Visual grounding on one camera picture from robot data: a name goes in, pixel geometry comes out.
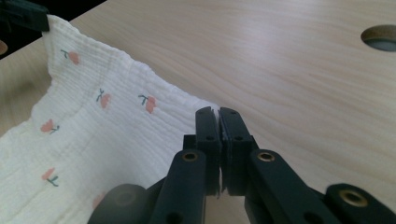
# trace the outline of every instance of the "white cloth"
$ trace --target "white cloth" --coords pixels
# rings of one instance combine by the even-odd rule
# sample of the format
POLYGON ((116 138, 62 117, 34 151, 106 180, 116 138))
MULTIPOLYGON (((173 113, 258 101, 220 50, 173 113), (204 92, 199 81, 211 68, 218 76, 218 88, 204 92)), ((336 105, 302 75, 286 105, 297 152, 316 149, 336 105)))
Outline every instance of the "white cloth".
POLYGON ((166 176, 195 111, 218 109, 67 21, 49 26, 50 88, 0 139, 0 223, 87 223, 117 185, 166 176))

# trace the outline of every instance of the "light wood surface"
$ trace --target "light wood surface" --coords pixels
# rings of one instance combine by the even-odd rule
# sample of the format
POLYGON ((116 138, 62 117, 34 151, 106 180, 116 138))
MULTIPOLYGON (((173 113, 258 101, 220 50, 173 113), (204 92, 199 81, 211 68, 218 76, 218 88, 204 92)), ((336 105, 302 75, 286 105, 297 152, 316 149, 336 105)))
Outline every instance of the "light wood surface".
MULTIPOLYGON (((306 184, 346 182, 396 211, 396 52, 361 33, 396 2, 108 0, 72 21, 193 95, 238 110, 306 184)), ((0 135, 50 85, 41 40, 0 61, 0 135)), ((206 223, 248 223, 243 198, 208 198, 206 223)))

